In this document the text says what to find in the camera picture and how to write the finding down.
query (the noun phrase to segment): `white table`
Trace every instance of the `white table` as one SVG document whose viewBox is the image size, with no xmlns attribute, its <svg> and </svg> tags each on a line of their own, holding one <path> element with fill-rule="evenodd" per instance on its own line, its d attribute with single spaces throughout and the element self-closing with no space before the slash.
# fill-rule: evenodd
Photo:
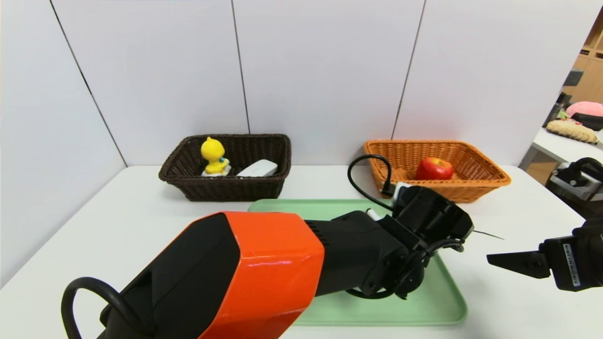
<svg viewBox="0 0 603 339">
<path fill-rule="evenodd" d="M 513 184 L 462 207 L 476 229 L 464 253 L 441 252 L 469 306 L 458 326 L 416 328 L 298 327 L 284 339 L 346 338 L 600 338 L 603 289 L 559 291 L 552 278 L 532 279 L 488 265 L 486 254 L 535 250 L 546 238 L 570 234 L 583 219 L 518 168 L 505 166 Z M 191 203 L 157 178 L 158 166 L 130 167 L 69 220 L 0 291 L 0 338 L 64 339 L 60 301 L 76 277 L 98 277 L 123 288 L 191 221 L 249 203 Z M 359 185 L 374 184 L 366 167 Z M 359 198 L 346 166 L 294 166 L 281 198 Z M 84 338 L 96 338 L 105 302 L 78 293 L 75 314 Z"/>
<path fill-rule="evenodd" d="M 555 135 L 541 128 L 519 167 L 527 169 L 539 151 L 558 162 L 573 162 L 583 157 L 603 162 L 603 150 L 597 146 Z"/>
</svg>

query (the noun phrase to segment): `white wall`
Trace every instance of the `white wall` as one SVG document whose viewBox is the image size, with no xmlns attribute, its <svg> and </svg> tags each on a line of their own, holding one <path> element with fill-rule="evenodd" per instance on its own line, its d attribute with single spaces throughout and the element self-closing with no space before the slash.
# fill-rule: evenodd
<svg viewBox="0 0 603 339">
<path fill-rule="evenodd" d="M 517 165 L 601 0 L 428 0 L 396 139 L 467 141 Z"/>
<path fill-rule="evenodd" d="M 423 0 L 235 0 L 252 133 L 293 164 L 349 163 L 392 135 Z"/>
<path fill-rule="evenodd" d="M 1 137 L 5 284 L 125 167 L 48 0 L 2 2 Z"/>
<path fill-rule="evenodd" d="M 602 0 L 428 0 L 397 139 L 460 139 L 518 164 Z M 230 0 L 55 0 L 129 165 L 246 133 Z M 296 164 L 348 163 L 396 121 L 423 0 L 234 0 L 252 133 Z"/>
<path fill-rule="evenodd" d="M 186 136 L 248 133 L 230 0 L 54 0 L 128 165 Z"/>
</svg>

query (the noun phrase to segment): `label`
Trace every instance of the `label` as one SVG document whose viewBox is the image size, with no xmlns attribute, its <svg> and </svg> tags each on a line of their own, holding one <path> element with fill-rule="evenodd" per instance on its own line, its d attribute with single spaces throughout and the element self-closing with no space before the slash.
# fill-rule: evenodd
<svg viewBox="0 0 603 339">
<path fill-rule="evenodd" d="M 580 286 L 580 277 L 578 276 L 576 261 L 573 259 L 572 246 L 570 244 L 563 244 L 563 250 L 566 254 L 567 267 L 569 267 L 569 274 L 572 277 L 573 286 Z"/>
</svg>

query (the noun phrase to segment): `brown wicker basket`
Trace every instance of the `brown wicker basket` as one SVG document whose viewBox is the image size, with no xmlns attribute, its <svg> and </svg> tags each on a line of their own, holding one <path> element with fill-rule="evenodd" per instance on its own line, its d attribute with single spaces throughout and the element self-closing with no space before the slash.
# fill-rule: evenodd
<svg viewBox="0 0 603 339">
<path fill-rule="evenodd" d="M 494 189 L 511 183 L 511 178 L 477 148 L 460 141 L 373 140 L 364 144 L 367 154 L 386 157 L 393 168 L 392 183 L 402 181 L 433 189 L 458 203 L 471 203 Z M 419 162 L 426 157 L 449 161 L 455 173 L 450 180 L 416 180 Z M 378 188 L 383 187 L 387 167 L 369 159 Z"/>
<path fill-rule="evenodd" d="M 220 141 L 232 169 L 225 177 L 202 177 L 207 161 L 201 144 Z M 237 177 L 252 163 L 268 159 L 279 167 L 269 177 Z M 178 187 L 190 201 L 255 201 L 277 198 L 291 169 L 291 141 L 286 135 L 196 135 L 182 140 L 159 171 L 159 179 Z"/>
</svg>

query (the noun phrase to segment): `rubber duck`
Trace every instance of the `rubber duck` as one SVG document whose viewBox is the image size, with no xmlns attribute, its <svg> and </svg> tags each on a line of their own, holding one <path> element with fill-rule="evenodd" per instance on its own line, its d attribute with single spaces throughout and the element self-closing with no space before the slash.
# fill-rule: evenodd
<svg viewBox="0 0 603 339">
<path fill-rule="evenodd" d="M 224 157 L 224 146 L 220 141 L 207 137 L 201 145 L 201 156 L 209 162 L 201 176 L 221 177 L 230 172 L 230 162 Z"/>
</svg>

